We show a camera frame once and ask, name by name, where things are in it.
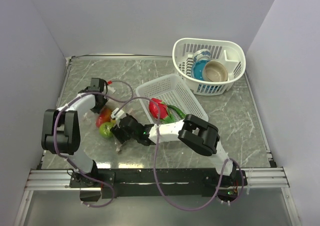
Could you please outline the white rectangular perforated basket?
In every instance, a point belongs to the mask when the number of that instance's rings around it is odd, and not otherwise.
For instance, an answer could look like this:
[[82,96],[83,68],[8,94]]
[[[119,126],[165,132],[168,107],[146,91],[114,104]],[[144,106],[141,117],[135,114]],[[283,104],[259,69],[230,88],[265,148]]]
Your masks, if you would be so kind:
[[168,74],[145,82],[139,85],[135,92],[140,98],[156,98],[179,108],[186,115],[193,114],[204,121],[209,120],[200,102],[177,74]]

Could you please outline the clear zip top bag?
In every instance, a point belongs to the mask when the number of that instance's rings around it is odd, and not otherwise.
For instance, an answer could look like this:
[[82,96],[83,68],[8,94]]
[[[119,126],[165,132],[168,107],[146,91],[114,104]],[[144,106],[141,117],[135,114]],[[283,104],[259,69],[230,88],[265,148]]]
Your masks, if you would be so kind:
[[112,119],[112,110],[108,106],[103,106],[98,113],[91,111],[85,113],[81,122],[83,123],[81,130],[84,132],[81,142],[86,147],[95,145],[100,137],[108,142],[114,141],[115,152],[121,154],[124,143],[120,143],[112,133],[112,129],[117,126],[117,121]]

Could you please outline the red fake dragon fruit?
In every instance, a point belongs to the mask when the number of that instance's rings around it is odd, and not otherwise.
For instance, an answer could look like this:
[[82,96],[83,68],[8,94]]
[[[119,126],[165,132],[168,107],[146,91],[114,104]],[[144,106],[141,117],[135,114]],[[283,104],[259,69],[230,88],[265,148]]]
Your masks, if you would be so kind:
[[151,115],[163,124],[171,124],[175,122],[175,118],[169,110],[169,107],[160,99],[152,98],[148,105]]

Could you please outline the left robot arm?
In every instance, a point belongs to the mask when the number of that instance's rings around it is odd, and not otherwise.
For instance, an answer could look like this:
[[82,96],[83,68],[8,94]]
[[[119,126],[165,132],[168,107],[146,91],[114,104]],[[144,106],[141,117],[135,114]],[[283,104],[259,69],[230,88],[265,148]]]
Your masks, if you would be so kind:
[[87,111],[99,113],[108,101],[104,79],[92,78],[90,85],[79,91],[76,98],[57,109],[44,112],[41,146],[44,150],[67,160],[72,166],[71,177],[86,187],[94,187],[100,179],[96,162],[80,148],[79,117]]

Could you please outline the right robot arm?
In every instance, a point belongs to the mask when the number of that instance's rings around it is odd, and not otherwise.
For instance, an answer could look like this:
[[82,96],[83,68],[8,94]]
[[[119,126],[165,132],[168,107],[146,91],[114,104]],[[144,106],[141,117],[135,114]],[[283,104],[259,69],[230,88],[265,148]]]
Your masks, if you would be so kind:
[[182,142],[197,154],[212,157],[213,167],[222,184],[230,185],[237,178],[236,166],[222,146],[218,128],[193,114],[161,125],[143,125],[132,115],[120,112],[113,112],[111,119],[115,120],[111,132],[121,144],[129,140],[136,140],[144,146]]

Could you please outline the green fake leafy vegetable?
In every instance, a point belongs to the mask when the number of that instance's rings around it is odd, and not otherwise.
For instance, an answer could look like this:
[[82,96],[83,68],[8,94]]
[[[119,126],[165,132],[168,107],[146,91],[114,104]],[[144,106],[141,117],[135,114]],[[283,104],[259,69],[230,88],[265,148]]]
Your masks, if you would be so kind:
[[173,106],[173,105],[167,105],[167,107],[169,109],[171,109],[171,110],[174,110],[182,120],[185,119],[186,114],[181,109],[179,109],[179,108],[177,108],[176,106]]

